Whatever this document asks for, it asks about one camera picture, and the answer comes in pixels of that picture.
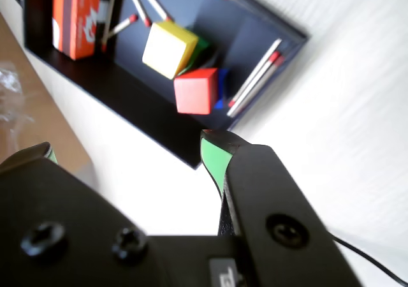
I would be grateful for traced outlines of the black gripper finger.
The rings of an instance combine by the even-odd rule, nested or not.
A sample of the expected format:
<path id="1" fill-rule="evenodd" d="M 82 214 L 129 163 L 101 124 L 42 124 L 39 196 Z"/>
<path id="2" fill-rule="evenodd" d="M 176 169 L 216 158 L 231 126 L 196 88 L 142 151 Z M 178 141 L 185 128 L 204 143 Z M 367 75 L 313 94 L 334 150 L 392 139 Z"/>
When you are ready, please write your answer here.
<path id="1" fill-rule="evenodd" d="M 201 133 L 202 163 L 222 179 L 248 285 L 358 286 L 359 280 L 273 149 L 223 130 Z"/>
<path id="2" fill-rule="evenodd" d="M 168 286 L 143 232 L 49 152 L 1 163 L 1 285 Z"/>

